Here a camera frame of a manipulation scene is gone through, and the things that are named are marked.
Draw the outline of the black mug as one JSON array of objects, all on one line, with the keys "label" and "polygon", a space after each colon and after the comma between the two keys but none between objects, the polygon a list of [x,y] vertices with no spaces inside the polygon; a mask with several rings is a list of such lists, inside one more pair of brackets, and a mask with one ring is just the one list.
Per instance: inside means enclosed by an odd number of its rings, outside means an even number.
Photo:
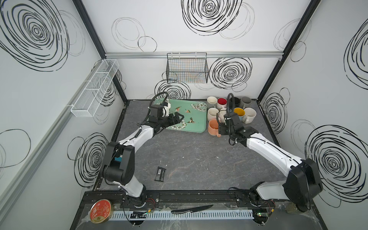
[{"label": "black mug", "polygon": [[234,107],[240,107],[241,100],[238,97],[234,97]]}]

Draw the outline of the grey brown mug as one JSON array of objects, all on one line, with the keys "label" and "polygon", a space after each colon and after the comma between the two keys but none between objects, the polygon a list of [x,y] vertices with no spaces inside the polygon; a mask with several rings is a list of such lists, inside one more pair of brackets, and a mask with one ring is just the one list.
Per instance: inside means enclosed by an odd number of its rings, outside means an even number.
[{"label": "grey brown mug", "polygon": [[252,103],[252,99],[251,98],[249,98],[247,96],[244,96],[244,97],[241,98],[241,108],[242,109],[251,107],[251,103]]}]

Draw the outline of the cream white mug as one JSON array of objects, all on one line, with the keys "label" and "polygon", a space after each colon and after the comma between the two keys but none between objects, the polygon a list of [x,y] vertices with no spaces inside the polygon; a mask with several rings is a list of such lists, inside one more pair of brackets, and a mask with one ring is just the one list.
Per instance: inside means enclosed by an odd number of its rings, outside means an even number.
[{"label": "cream white mug", "polygon": [[218,98],[217,99],[217,105],[216,105],[216,108],[220,111],[222,109],[226,109],[227,108],[227,99],[226,98]]}]

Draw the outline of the pink mug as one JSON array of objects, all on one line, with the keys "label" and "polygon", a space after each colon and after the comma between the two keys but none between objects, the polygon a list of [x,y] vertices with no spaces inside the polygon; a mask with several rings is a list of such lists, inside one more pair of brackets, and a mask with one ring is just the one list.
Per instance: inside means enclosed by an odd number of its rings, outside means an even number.
[{"label": "pink mug", "polygon": [[218,114],[219,110],[217,108],[209,108],[208,111],[207,111],[207,120],[208,122],[213,120],[213,119],[216,119],[217,117],[217,114]]}]

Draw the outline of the blue mug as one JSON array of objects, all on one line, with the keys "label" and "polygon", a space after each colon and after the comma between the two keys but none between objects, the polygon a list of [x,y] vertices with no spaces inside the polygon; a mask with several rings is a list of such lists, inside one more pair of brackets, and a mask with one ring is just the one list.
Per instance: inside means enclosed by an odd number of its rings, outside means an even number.
[{"label": "blue mug", "polygon": [[236,113],[238,115],[238,117],[241,121],[242,121],[243,117],[245,116],[245,111],[240,107],[236,107],[234,109],[234,113]]}]

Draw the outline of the speckled cream mug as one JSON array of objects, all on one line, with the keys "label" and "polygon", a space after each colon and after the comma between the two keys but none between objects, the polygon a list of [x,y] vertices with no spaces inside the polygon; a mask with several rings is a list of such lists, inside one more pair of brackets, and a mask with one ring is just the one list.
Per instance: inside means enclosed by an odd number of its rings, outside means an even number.
[{"label": "speckled cream mug", "polygon": [[245,108],[244,113],[242,121],[245,124],[251,124],[257,115],[256,111],[250,107]]}]

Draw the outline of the green floral tray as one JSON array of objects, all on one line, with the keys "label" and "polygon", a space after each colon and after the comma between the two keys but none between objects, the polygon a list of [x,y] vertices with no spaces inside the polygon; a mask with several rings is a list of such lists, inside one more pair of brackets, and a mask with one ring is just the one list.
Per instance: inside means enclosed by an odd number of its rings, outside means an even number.
[{"label": "green floral tray", "polygon": [[176,99],[167,99],[167,102],[171,104],[170,113],[178,112],[184,116],[180,123],[170,126],[168,129],[195,133],[202,133],[206,130],[206,103]]}]

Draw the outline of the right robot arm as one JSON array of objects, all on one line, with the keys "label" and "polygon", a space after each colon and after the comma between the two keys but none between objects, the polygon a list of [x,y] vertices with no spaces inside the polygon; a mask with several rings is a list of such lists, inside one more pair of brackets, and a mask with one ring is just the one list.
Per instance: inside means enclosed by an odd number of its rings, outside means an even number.
[{"label": "right robot arm", "polygon": [[313,198],[323,190],[318,166],[312,159],[297,157],[270,142],[251,126],[244,126],[235,113],[232,93],[227,96],[225,122],[218,123],[219,133],[229,137],[230,145],[241,144],[263,156],[286,177],[284,181],[259,182],[249,190],[249,200],[253,205],[260,201],[289,200],[300,212],[310,210]]}]

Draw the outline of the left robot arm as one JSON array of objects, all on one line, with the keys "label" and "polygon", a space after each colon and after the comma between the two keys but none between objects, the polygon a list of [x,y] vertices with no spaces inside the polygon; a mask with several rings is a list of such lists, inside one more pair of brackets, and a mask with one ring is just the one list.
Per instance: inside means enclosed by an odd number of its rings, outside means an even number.
[{"label": "left robot arm", "polygon": [[104,153],[98,176],[123,189],[131,197],[136,207],[146,202],[146,187],[135,177],[135,153],[145,142],[158,135],[166,128],[179,124],[184,116],[171,113],[168,92],[155,95],[148,106],[145,119],[139,128],[119,142],[110,142]]}]

